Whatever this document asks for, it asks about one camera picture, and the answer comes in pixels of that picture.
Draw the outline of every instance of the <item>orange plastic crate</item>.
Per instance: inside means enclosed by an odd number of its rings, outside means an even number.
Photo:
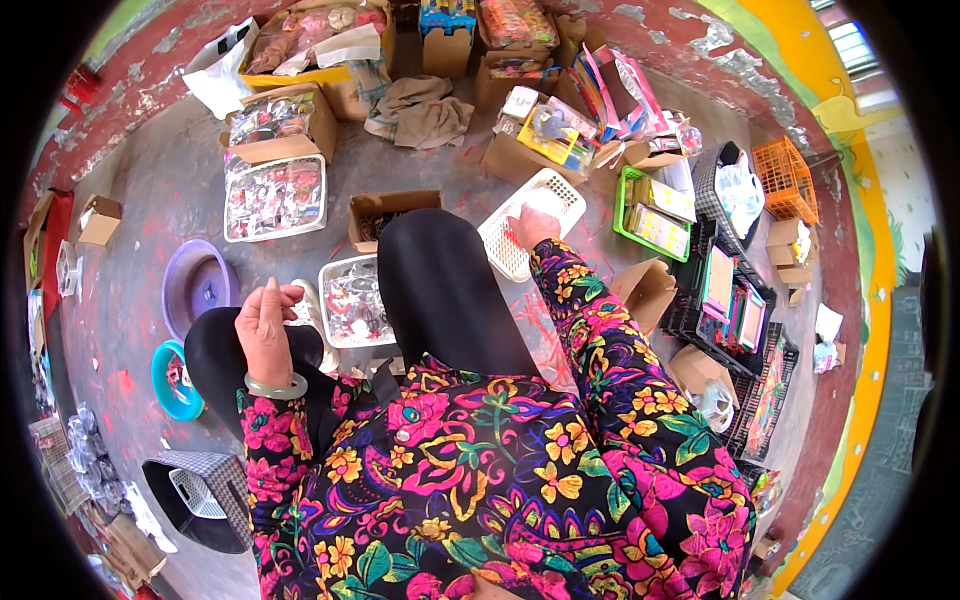
[[[754,148],[754,169],[766,208],[778,221],[800,217],[808,225],[820,223],[810,169],[788,137]]]

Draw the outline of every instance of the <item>green plastic basket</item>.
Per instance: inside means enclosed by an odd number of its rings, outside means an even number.
[[[677,256],[676,254],[672,252],[668,252],[655,244],[651,244],[650,242],[646,241],[642,237],[634,235],[632,231],[628,231],[623,228],[623,212],[624,212],[624,204],[626,203],[625,196],[627,194],[627,180],[638,180],[641,177],[650,177],[650,176],[648,176],[643,171],[640,171],[639,169],[635,169],[634,167],[627,167],[627,166],[623,167],[623,171],[620,172],[620,183],[617,185],[617,188],[616,188],[616,207],[613,211],[613,230],[628,239],[634,240],[638,244],[642,244],[643,246],[646,246],[647,248],[650,248],[661,254],[669,256],[674,260],[678,260],[680,262],[686,262],[686,260],[690,257],[690,240],[689,239],[686,240],[686,250],[684,251],[684,255]],[[686,232],[690,233],[690,223],[686,224]]]

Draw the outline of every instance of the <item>gray concrete floor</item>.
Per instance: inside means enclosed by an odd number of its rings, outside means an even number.
[[[401,70],[403,64],[419,64],[404,62],[403,55],[399,56]],[[682,108],[692,118],[706,146],[733,140],[749,148],[764,141],[741,115],[710,98],[656,74],[651,75],[651,85],[663,106]],[[455,93],[469,101],[470,82],[458,82]],[[340,123],[335,162],[327,171],[327,227],[270,242],[228,244],[224,240],[223,149],[217,141],[224,127],[194,98],[146,123],[77,184],[75,217],[91,193],[119,201],[124,214],[106,247],[76,247],[85,262],[83,297],[63,303],[63,341],[71,386],[76,400],[87,401],[96,411],[121,477],[139,485],[180,549],[169,557],[163,575],[183,597],[253,599],[258,587],[250,553],[217,554],[174,531],[149,494],[140,469],[145,459],[163,449],[161,438],[174,449],[243,452],[215,416],[204,413],[191,422],[171,421],[154,398],[150,358],[170,337],[159,296],[167,260],[183,241],[202,237],[220,249],[233,266],[243,296],[269,276],[316,281],[323,264],[357,254],[349,242],[344,243],[347,204],[351,195],[363,192],[440,189],[445,209],[479,225],[516,190],[485,174],[479,164],[492,135],[491,125],[492,115],[477,115],[463,148],[418,152],[371,136],[359,123]],[[595,174],[583,186],[587,214],[567,237],[607,282],[617,270],[656,256],[612,231],[614,181],[615,173],[609,171]],[[771,220],[764,213],[748,255],[780,292],[773,321],[785,323],[790,338],[802,349],[765,461],[769,467],[782,469],[788,485],[813,403],[810,353],[820,294],[815,286],[800,307],[787,308],[785,286],[777,280],[763,248]],[[75,241],[76,232],[71,236]],[[502,277],[498,282],[543,375],[561,389],[572,389],[556,333],[534,283],[512,283]],[[681,346],[660,335],[652,344],[664,359]],[[342,366],[362,364],[368,357],[345,354]],[[98,370],[91,366],[93,358],[99,362]],[[761,530],[769,518],[761,522]]]

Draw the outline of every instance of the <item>woman's right hand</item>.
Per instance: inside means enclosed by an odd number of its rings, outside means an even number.
[[[247,372],[254,381],[274,388],[293,385],[294,364],[283,320],[297,319],[293,306],[301,300],[303,288],[281,286],[276,277],[270,277],[266,287],[258,287],[247,296],[233,326],[247,357]]]
[[[520,246],[529,253],[546,239],[560,239],[560,221],[556,217],[536,210],[529,204],[520,209],[520,217],[507,217],[507,224],[516,234]]]

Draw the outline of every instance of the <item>woman's left hand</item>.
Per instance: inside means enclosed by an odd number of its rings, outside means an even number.
[[[293,384],[294,365],[283,321],[295,321],[293,306],[303,300],[303,288],[279,285],[270,277],[266,287],[247,296],[233,322],[247,356],[247,372],[263,385],[287,388]]]

